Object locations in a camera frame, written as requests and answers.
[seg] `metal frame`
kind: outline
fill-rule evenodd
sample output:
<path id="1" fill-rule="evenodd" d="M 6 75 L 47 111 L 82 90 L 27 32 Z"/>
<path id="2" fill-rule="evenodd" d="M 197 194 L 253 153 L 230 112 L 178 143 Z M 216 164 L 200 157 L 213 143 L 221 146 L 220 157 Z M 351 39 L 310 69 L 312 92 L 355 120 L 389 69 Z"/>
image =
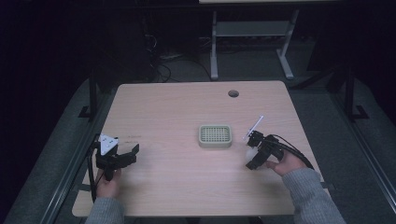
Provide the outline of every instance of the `metal frame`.
<path id="1" fill-rule="evenodd" d="M 210 78 L 212 80 L 219 79 L 218 57 L 216 53 L 217 36 L 268 36 L 283 35 L 285 42 L 282 48 L 276 50 L 277 57 L 282 65 L 283 72 L 287 79 L 294 79 L 291 72 L 286 52 L 289 47 L 291 36 L 294 31 L 295 23 L 299 14 L 299 9 L 295 9 L 289 21 L 217 21 L 217 11 L 213 12 L 212 22 L 212 50 L 210 52 Z M 244 27 L 245 33 L 237 32 L 238 28 Z"/>

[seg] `small grid container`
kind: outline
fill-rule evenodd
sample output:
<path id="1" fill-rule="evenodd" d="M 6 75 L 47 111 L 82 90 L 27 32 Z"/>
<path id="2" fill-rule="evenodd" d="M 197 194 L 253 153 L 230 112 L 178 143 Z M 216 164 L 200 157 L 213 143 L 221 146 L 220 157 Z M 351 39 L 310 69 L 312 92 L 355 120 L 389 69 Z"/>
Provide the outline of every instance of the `small grid container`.
<path id="1" fill-rule="evenodd" d="M 232 143 L 228 125 L 202 125 L 199 128 L 199 146 L 204 148 L 226 148 Z"/>

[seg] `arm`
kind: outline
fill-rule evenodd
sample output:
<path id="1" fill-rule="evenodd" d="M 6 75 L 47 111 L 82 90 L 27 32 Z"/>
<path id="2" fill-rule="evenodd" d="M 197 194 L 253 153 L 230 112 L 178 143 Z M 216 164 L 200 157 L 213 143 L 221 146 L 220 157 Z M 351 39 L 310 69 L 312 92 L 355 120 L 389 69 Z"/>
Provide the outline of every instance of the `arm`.
<path id="1" fill-rule="evenodd" d="M 330 196 L 320 185 L 320 176 L 289 153 L 284 151 L 280 163 L 266 161 L 265 165 L 282 176 L 290 190 L 295 223 L 345 223 Z"/>
<path id="2" fill-rule="evenodd" d="M 121 170 L 117 170 L 111 181 L 102 178 L 103 170 L 99 170 L 96 182 L 97 199 L 85 223 L 124 223 L 123 207 L 116 197 L 120 193 Z"/>

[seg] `white object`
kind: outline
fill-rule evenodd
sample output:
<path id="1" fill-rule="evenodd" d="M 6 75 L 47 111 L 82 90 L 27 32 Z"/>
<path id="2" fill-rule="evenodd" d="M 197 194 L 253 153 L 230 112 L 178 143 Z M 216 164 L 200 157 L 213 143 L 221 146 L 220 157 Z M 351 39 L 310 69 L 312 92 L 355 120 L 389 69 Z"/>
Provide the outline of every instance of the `white object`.
<path id="1" fill-rule="evenodd" d="M 247 135 L 245 135 L 245 137 L 243 138 L 244 141 L 247 139 L 247 137 L 251 134 L 251 132 L 253 132 L 257 125 L 259 125 L 259 123 L 262 121 L 262 119 L 264 118 L 264 115 L 260 115 L 259 119 L 257 120 L 257 122 L 253 125 L 253 127 L 251 127 L 248 131 L 247 131 Z"/>
<path id="2" fill-rule="evenodd" d="M 119 143 L 119 139 L 100 134 L 100 154 L 105 156 L 109 150 Z"/>
<path id="3" fill-rule="evenodd" d="M 248 149 L 246 155 L 247 163 L 253 160 L 253 158 L 257 155 L 258 152 L 259 150 L 256 147 Z"/>
<path id="4" fill-rule="evenodd" d="M 232 143 L 228 125 L 202 125 L 199 128 L 199 146 L 204 148 L 226 148 Z"/>

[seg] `table leg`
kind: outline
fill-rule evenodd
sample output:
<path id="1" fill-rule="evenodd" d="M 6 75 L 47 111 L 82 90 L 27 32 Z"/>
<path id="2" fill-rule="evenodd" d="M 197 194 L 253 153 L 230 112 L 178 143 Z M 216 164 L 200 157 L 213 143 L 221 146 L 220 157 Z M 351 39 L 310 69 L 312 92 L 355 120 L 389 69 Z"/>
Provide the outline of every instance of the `table leg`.
<path id="1" fill-rule="evenodd" d="M 210 78 L 217 80 L 219 78 L 218 73 L 218 57 L 216 55 L 216 23 L 217 23 L 217 12 L 213 12 L 213 23 L 212 23 L 212 50 L 210 52 Z"/>
<path id="2" fill-rule="evenodd" d="M 283 44 L 281 49 L 276 50 L 277 57 L 280 60 L 280 63 L 282 65 L 283 71 L 287 79 L 294 79 L 294 75 L 291 72 L 288 60 L 286 59 L 286 51 L 288 50 L 289 47 L 291 36 L 293 34 L 294 27 L 297 21 L 298 13 L 299 13 L 299 9 L 293 11 L 293 14 L 291 15 L 291 19 L 289 22 L 288 30 L 286 31 L 285 34 L 285 43 Z"/>

